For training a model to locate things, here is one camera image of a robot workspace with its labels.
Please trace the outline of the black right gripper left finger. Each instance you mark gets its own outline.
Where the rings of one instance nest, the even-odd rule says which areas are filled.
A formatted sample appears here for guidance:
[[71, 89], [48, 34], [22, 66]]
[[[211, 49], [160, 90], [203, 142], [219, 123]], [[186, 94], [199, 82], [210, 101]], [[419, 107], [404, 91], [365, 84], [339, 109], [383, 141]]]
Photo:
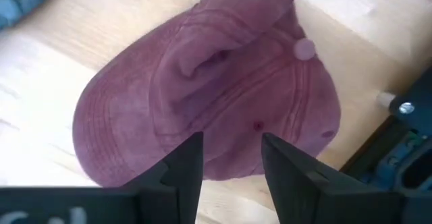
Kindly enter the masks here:
[[194, 223], [203, 178], [203, 133], [193, 133], [144, 173], [124, 184], [134, 192], [121, 224]]

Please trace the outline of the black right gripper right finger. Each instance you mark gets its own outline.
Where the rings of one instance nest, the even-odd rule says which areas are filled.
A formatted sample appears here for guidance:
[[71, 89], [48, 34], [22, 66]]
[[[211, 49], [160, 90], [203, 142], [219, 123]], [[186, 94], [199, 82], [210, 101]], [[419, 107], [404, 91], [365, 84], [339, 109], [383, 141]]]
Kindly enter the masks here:
[[400, 194], [368, 186], [271, 133], [263, 134], [261, 153], [280, 223], [400, 222]]

